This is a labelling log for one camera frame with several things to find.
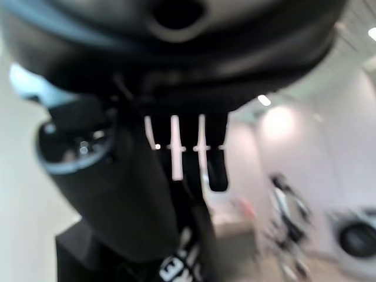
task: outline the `ceiling light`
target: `ceiling light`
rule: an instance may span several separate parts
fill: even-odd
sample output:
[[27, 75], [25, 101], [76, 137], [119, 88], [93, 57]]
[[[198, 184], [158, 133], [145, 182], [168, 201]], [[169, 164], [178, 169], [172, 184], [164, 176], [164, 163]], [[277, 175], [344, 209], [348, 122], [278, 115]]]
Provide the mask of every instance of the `ceiling light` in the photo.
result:
[[258, 101], [263, 104], [265, 107], [267, 106], [270, 106], [271, 105], [271, 101], [269, 100], [269, 98], [265, 95], [260, 95], [257, 97], [258, 98]]
[[368, 35], [370, 36], [370, 38], [376, 41], [376, 28], [371, 28], [368, 31]]

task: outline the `pink object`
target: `pink object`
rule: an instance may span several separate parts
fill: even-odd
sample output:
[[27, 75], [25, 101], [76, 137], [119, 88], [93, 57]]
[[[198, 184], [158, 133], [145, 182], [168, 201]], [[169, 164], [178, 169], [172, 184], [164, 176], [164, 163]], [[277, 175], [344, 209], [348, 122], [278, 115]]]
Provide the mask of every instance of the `pink object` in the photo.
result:
[[251, 219], [256, 218], [256, 212], [254, 211], [250, 202], [248, 202], [246, 199], [243, 198], [239, 200], [239, 203], [240, 203], [241, 212], [245, 216], [250, 217]]

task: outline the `white wall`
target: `white wall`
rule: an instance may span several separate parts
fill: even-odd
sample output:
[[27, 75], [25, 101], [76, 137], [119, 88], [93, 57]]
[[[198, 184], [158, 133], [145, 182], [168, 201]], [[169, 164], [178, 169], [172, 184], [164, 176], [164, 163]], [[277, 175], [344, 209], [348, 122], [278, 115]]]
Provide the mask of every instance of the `white wall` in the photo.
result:
[[376, 98], [360, 70], [313, 99], [268, 111], [256, 130], [267, 173], [282, 172], [310, 203], [312, 250], [332, 255], [326, 212], [373, 205]]
[[54, 236], [75, 213], [39, 168], [33, 154], [37, 125], [46, 113], [21, 101], [0, 57], [0, 281], [55, 281]]
[[318, 97], [316, 112], [345, 205], [376, 207], [376, 91], [359, 71]]

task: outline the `ceiling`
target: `ceiling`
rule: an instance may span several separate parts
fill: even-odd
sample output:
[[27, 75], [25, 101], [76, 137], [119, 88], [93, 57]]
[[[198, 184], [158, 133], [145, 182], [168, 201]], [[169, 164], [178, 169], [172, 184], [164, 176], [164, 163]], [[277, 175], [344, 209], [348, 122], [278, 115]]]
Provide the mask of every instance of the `ceiling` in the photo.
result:
[[[269, 94], [273, 104], [307, 99], [376, 55], [376, 41], [368, 36], [368, 30], [376, 27], [376, 0], [350, 0], [336, 27], [338, 39], [330, 54], [298, 82]], [[255, 122], [267, 109], [256, 99], [238, 110], [236, 116]]]

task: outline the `round hole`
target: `round hole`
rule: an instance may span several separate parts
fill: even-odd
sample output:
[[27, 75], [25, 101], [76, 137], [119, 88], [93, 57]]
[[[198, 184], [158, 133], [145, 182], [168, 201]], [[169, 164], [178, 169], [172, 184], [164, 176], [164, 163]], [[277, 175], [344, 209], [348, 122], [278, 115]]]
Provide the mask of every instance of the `round hole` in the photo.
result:
[[168, 29], [184, 29], [192, 26], [204, 15], [204, 7], [193, 0], [162, 0], [154, 7], [155, 21]]
[[376, 256], [376, 230], [364, 223], [346, 227], [340, 234], [339, 244], [349, 255], [358, 258]]

